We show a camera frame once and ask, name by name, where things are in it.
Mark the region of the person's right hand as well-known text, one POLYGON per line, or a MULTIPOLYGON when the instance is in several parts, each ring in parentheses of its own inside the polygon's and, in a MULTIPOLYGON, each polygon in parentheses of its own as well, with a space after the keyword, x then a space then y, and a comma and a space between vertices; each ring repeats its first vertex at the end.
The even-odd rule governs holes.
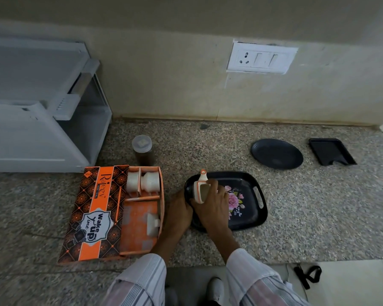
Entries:
POLYGON ((199 217, 201 224, 206 229, 210 237, 217 233, 226 233, 230 229, 229 221, 229 193, 225 187, 219 185, 215 179, 207 181, 211 185, 209 194, 204 201, 207 206, 207 211, 203 217, 199 217))

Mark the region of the person's left hand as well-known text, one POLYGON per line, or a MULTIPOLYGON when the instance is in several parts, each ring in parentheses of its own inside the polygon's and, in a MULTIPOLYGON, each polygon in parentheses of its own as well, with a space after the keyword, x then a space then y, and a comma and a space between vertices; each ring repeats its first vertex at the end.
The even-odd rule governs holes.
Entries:
POLYGON ((169 200, 162 233, 181 238, 191 224, 192 215, 193 209, 185 200, 184 190, 180 189, 169 200))

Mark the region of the white cup with orange trim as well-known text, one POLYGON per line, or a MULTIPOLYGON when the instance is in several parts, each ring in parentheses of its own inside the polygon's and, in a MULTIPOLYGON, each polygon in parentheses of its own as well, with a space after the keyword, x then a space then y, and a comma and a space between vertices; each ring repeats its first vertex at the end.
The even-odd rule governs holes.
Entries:
POLYGON ((206 200, 211 187, 211 185, 207 183, 208 180, 207 171, 202 169, 197 181, 195 181, 193 185, 193 202, 196 204, 203 204, 206 200))

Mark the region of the person's right forearm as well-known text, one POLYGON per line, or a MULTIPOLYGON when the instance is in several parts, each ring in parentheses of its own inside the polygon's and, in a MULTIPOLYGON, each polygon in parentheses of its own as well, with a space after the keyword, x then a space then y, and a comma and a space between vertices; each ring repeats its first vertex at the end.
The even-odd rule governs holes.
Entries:
POLYGON ((311 306, 280 275, 241 248, 229 228, 207 229, 224 262, 232 306, 311 306))

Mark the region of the person's left forearm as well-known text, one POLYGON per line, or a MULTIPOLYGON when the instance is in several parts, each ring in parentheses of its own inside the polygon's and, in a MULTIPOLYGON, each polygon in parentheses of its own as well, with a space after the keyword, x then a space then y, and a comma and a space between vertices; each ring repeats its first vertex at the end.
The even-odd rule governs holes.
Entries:
POLYGON ((169 259, 185 229, 163 229, 153 250, 119 274, 107 289, 101 306, 164 306, 169 259))

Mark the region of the white ceramic cup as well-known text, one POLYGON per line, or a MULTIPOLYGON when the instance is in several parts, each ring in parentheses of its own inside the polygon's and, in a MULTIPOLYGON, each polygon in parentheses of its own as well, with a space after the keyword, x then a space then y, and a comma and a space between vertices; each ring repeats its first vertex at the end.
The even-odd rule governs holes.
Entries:
POLYGON ((127 174, 126 191, 128 193, 138 192, 140 182, 140 171, 129 171, 127 174))
POLYGON ((160 231, 160 218, 158 214, 147 213, 147 236, 158 237, 160 231))
POLYGON ((160 174, 156 172, 147 172, 140 178, 141 190, 152 193, 160 192, 160 174))

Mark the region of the black floral serving tray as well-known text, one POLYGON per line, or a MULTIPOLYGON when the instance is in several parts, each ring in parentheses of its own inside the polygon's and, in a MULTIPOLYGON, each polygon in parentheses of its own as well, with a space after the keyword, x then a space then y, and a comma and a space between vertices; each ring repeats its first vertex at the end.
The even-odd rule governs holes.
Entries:
POLYGON ((257 180, 243 171, 208 172, 229 193, 228 226, 232 231, 243 231, 262 225, 268 215, 266 200, 257 180))

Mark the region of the dark jar with clear lid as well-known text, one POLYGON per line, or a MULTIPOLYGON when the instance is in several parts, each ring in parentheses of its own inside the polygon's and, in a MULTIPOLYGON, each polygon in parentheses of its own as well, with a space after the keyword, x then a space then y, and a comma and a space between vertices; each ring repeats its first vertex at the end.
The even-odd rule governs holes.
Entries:
POLYGON ((139 166, 154 166, 155 154, 152 139, 147 135, 138 135, 132 140, 132 148, 139 166))

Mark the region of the white shoe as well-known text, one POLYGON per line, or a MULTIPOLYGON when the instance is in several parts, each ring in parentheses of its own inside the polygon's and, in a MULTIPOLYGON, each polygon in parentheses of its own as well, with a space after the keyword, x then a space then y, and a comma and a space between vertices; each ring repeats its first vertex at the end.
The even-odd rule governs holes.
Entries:
POLYGON ((210 279, 207 285, 205 301, 208 306, 224 306, 225 287, 220 278, 213 277, 210 279))

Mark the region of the orange patterned cup set box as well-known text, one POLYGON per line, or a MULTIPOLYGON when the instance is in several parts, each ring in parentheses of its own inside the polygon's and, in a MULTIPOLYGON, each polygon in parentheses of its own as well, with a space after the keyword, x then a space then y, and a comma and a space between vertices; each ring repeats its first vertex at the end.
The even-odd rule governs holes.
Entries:
POLYGON ((147 213, 164 220, 162 171, 158 166, 86 167, 68 221, 58 264, 118 259, 148 253, 158 237, 147 236, 147 213), (126 191, 127 174, 139 170, 160 174, 160 192, 126 191))

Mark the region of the black round plate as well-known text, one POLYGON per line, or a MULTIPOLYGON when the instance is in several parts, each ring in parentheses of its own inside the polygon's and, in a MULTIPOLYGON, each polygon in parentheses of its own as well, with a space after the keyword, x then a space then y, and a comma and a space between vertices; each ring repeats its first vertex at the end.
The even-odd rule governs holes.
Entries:
POLYGON ((301 151, 279 139, 265 138, 255 141, 250 149, 260 164, 276 170, 296 169, 303 163, 301 151))

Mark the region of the black rectangular tray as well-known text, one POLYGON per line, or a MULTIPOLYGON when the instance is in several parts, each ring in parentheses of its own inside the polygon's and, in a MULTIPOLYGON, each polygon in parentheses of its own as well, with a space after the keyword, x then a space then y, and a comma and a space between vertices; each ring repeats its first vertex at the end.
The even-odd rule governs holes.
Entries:
POLYGON ((336 138, 311 138, 308 144, 321 166, 330 166, 334 162, 349 166, 357 165, 344 144, 336 138))

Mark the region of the white metal kitchen rack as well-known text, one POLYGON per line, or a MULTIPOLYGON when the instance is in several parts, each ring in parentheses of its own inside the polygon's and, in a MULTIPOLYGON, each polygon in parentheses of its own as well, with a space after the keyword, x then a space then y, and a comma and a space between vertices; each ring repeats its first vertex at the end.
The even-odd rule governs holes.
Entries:
POLYGON ((112 119, 85 43, 0 37, 0 172, 80 173, 112 119))

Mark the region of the white wall switch socket plate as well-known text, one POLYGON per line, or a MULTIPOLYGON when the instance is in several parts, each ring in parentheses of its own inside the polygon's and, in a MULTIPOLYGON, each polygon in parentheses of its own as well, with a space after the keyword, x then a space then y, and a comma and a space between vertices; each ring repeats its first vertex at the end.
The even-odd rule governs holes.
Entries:
POLYGON ((286 74, 298 48, 234 41, 228 72, 286 74))

